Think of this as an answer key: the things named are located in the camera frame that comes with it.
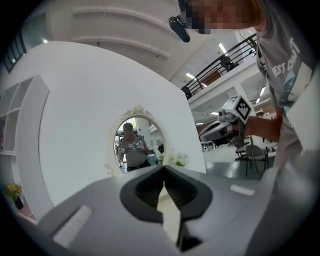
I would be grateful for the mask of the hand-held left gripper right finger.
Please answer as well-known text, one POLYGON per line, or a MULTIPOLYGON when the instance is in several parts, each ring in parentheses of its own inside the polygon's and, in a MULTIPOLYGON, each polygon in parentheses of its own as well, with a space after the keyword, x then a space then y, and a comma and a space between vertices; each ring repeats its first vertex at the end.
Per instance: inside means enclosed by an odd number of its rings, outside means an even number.
POLYGON ((214 177, 164 167, 166 190, 180 211, 177 247, 188 256, 247 256, 273 182, 214 177))

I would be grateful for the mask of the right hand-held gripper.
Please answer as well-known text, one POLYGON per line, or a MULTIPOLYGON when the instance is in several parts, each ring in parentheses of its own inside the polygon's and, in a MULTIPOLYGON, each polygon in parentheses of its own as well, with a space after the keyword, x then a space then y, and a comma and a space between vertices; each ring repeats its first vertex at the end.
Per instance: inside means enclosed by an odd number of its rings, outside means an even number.
POLYGON ((241 95, 231 97, 221 108, 218 120, 199 134, 201 142, 212 142, 218 147, 230 142, 237 149, 245 146, 245 130, 252 108, 241 95))

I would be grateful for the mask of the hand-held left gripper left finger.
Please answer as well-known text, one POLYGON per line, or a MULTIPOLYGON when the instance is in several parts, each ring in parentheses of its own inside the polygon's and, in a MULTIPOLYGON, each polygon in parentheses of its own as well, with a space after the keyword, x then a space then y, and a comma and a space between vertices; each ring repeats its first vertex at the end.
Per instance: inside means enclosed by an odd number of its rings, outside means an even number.
POLYGON ((157 210, 162 170, 95 181, 52 208, 38 228, 77 256, 177 256, 157 210))

